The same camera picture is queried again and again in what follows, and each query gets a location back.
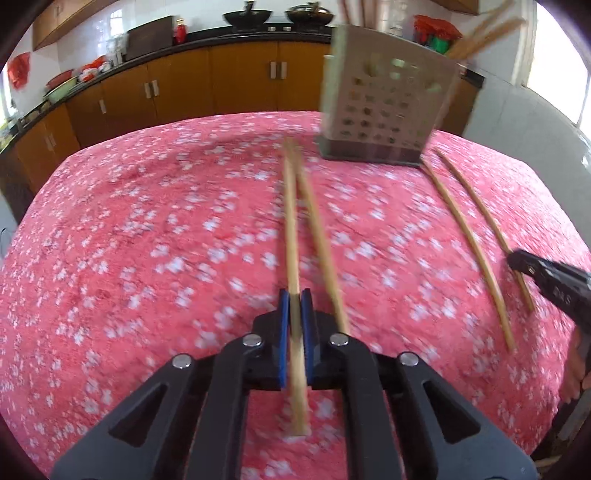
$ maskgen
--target chopstick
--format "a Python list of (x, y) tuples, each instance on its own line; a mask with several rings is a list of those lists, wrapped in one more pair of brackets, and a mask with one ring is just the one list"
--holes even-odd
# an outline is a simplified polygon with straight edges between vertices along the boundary
[(345, 17), (345, 23), (351, 25), (351, 16), (349, 15), (349, 5), (347, 0), (340, 0), (340, 7), (343, 9), (343, 16)]
[(339, 288), (339, 280), (336, 275), (335, 265), (330, 254), (330, 248), (314, 190), (308, 180), (306, 172), (302, 166), (301, 151), (292, 138), (286, 138), (284, 141), (285, 156), (292, 162), (297, 175), (298, 185), (300, 191), (306, 201), (308, 208), (308, 216), (310, 220), (310, 229), (314, 238), (314, 245), (320, 260), (320, 268), (322, 269), (322, 276), (324, 277), (324, 286), (326, 291), (332, 299), (335, 308), (335, 319), (340, 332), (349, 334), (349, 319), (345, 311), (345, 304)]
[(471, 33), (458, 40), (447, 52), (446, 56), (451, 59), (459, 59), (458, 53), (463, 51), (482, 35), (499, 17), (515, 4), (515, 0), (505, 0), (498, 8), (495, 8), (486, 18), (476, 26)]
[(518, 17), (513, 17), (510, 20), (507, 20), (506, 22), (491, 30), (491, 32), (483, 39), (467, 45), (466, 49), (460, 52), (459, 60), (467, 60), (477, 55), (492, 43), (512, 33), (513, 30), (520, 28), (524, 23), (525, 19)]
[(367, 21), (365, 18), (365, 0), (359, 0), (359, 9), (361, 10), (361, 26), (367, 27)]
[(300, 312), (300, 277), (298, 274), (296, 175), (284, 145), (283, 184), (285, 210), (285, 263), (287, 290), (290, 295), (290, 401), (293, 435), (306, 435), (310, 431), (308, 382), (304, 364), (304, 343)]
[[(474, 204), (476, 205), (476, 207), (478, 208), (478, 210), (480, 211), (482, 216), (485, 218), (486, 223), (488, 223), (488, 226), (491, 228), (492, 232), (495, 234), (496, 240), (499, 242), (499, 245), (501, 246), (501, 250), (503, 250), (503, 253), (510, 254), (511, 249), (509, 248), (509, 245), (507, 244), (507, 241), (505, 239), (505, 236), (503, 235), (503, 232), (501, 232), (501, 230), (499, 229), (499, 226), (497, 225), (495, 219), (492, 217), (490, 211), (488, 210), (488, 208), (486, 208), (486, 205), (484, 204), (484, 202), (480, 199), (478, 194), (475, 192), (475, 190), (472, 188), (472, 186), (465, 179), (464, 175), (462, 175), (460, 173), (460, 171), (449, 160), (449, 158), (447, 158), (441, 152), (441, 150), (436, 148), (435, 153), (437, 154), (439, 159), (443, 162), (443, 164), (447, 167), (447, 169), (450, 172), (452, 172), (452, 175), (457, 179), (457, 181), (462, 184), (462, 186), (464, 187), (464, 189), (466, 190), (466, 192), (468, 193), (468, 195), (470, 196), (470, 198), (472, 199), (472, 201), (474, 202)], [(534, 301), (531, 298), (530, 291), (527, 289), (527, 285), (525, 284), (525, 281), (523, 279), (523, 275), (520, 272), (515, 271), (515, 270), (513, 270), (513, 275), (515, 276), (515, 280), (517, 281), (517, 284), (519, 285), (519, 289), (521, 290), (521, 293), (523, 295), (523, 298), (525, 300), (525, 304), (527, 305), (528, 310), (530, 312), (534, 312), (535, 311)]]
[(505, 343), (507, 344), (507, 348), (510, 352), (513, 352), (516, 349), (515, 339), (513, 337), (513, 332), (511, 331), (511, 325), (509, 324), (509, 317), (507, 315), (507, 309), (505, 306), (505, 300), (503, 299), (503, 295), (501, 294), (501, 289), (499, 288), (499, 284), (496, 281), (496, 278), (491, 270), (491, 266), (486, 259), (486, 256), (478, 242), (476, 242), (476, 238), (474, 233), (470, 229), (469, 225), (466, 222), (466, 218), (460, 211), (456, 201), (452, 198), (451, 194), (445, 187), (445, 185), (439, 180), (436, 176), (435, 172), (431, 169), (429, 164), (423, 160), (423, 165), (421, 166), (423, 172), (431, 179), (435, 188), (441, 195), (441, 198), (446, 203), (447, 207), (451, 211), (452, 215), (455, 217), (456, 222), (460, 226), (460, 229), (466, 236), (472, 251), (476, 255), (476, 259), (478, 261), (478, 265), (480, 266), (480, 270), (484, 275), (486, 280), (487, 286), (489, 291), (491, 292), (491, 296), (493, 301), (495, 302), (496, 311), (499, 314), (499, 319), (501, 321), (501, 329), (503, 330), (503, 335), (505, 336)]

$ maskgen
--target human hand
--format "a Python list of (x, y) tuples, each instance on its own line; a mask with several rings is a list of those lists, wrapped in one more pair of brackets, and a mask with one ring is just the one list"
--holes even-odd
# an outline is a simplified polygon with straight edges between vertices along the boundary
[(579, 327), (575, 327), (570, 337), (569, 353), (564, 363), (562, 384), (558, 390), (560, 399), (565, 403), (578, 400), (583, 390), (591, 387), (591, 372), (585, 376), (585, 360), (577, 350), (581, 343), (582, 334)]

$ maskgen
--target perforated basket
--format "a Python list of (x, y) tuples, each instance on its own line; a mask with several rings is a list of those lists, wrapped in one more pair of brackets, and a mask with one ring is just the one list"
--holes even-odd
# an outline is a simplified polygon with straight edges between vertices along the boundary
[(322, 156), (418, 164), (461, 70), (454, 60), (403, 38), (338, 26), (324, 64)]

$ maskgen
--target pink tablecloth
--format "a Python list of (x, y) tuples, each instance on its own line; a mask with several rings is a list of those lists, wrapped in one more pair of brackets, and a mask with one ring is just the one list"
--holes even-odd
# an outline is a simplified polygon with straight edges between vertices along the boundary
[[(352, 333), (422, 355), (525, 450), (558, 402), (572, 324), (534, 292), (527, 315), (490, 229), (433, 154), (476, 186), (512, 247), (591, 268), (573, 225), (523, 163), (436, 132), (425, 157), (454, 194), (504, 293), (507, 352), (471, 250), (434, 187), (408, 167), (319, 158), (316, 113), (195, 119), (82, 150), (19, 227), (0, 274), (0, 413), (48, 472), (170, 356), (219, 351), (285, 286), (281, 141), (297, 137), (339, 271)], [(304, 212), (302, 287), (329, 309)], [(310, 395), (313, 432), (289, 438), (283, 393), (250, 402), (243, 477), (345, 478), (332, 393)]]

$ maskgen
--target red bottle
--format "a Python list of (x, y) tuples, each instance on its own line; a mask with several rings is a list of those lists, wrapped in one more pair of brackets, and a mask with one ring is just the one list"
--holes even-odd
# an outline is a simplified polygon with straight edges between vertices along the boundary
[(177, 41), (177, 44), (184, 43), (187, 40), (187, 25), (185, 25), (184, 20), (179, 18), (177, 20), (177, 28), (174, 32), (174, 38)]

